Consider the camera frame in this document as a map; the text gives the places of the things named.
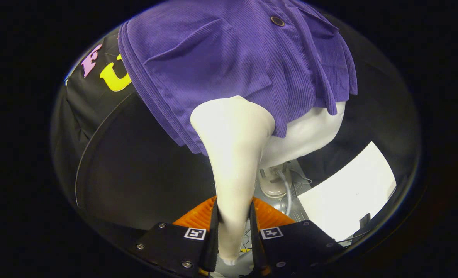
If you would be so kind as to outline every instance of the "purple corduroy shirt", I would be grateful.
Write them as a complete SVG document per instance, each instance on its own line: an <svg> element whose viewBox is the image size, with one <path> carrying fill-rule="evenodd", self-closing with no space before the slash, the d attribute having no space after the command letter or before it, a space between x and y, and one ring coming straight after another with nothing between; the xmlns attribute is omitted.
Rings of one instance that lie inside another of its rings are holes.
<svg viewBox="0 0 458 278"><path fill-rule="evenodd" d="M267 109L284 138L312 107L335 115L336 102L358 93L338 28L295 0L169 0L126 21L118 42L148 109L193 153L207 155L190 123L203 102L241 95Z"/></svg>

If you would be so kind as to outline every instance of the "pink letter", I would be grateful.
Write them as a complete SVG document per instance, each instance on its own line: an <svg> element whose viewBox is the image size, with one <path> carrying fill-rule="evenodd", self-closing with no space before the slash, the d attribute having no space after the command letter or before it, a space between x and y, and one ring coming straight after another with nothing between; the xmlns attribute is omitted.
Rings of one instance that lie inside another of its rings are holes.
<svg viewBox="0 0 458 278"><path fill-rule="evenodd" d="M97 51L102 47L102 44L99 44L95 49L81 62L81 65L83 66L83 70L85 71L85 74L83 77L86 77L95 67L95 60L98 56Z"/></svg>

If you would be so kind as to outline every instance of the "yellow letter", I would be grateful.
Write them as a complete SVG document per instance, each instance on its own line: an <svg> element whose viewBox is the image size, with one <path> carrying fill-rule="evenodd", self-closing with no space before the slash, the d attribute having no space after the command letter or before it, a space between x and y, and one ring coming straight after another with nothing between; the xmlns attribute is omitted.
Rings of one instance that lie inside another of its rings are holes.
<svg viewBox="0 0 458 278"><path fill-rule="evenodd" d="M119 61L121 59L121 54L119 54L116 60ZM107 65L100 72L99 77L104 79L105 83L112 91L118 92L126 88L126 86L128 86L131 83L131 79L128 73L123 78L118 78L116 72L114 72L114 69L112 69L113 66L114 63L110 63L109 65Z"/></svg>

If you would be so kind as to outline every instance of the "dark background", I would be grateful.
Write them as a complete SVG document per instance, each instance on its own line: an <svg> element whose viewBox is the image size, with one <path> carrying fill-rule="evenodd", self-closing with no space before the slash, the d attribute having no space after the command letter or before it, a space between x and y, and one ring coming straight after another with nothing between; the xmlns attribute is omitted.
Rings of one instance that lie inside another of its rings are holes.
<svg viewBox="0 0 458 278"><path fill-rule="evenodd" d="M458 277L458 3L317 0L397 66L420 106L429 187L350 276ZM90 229L49 153L57 88L93 42L147 1L0 1L0 277L151 276Z"/></svg>

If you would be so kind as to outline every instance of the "shirt button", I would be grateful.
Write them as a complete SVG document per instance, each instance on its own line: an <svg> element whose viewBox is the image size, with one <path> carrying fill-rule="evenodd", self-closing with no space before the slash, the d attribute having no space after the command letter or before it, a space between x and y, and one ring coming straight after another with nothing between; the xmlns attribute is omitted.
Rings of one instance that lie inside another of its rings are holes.
<svg viewBox="0 0 458 278"><path fill-rule="evenodd" d="M284 24L284 21L282 21L282 19L280 19L280 18L278 18L278 17L276 17L276 16L271 17L270 20L271 20L275 25L277 25L277 26L282 27L282 26L285 25L285 24Z"/></svg>

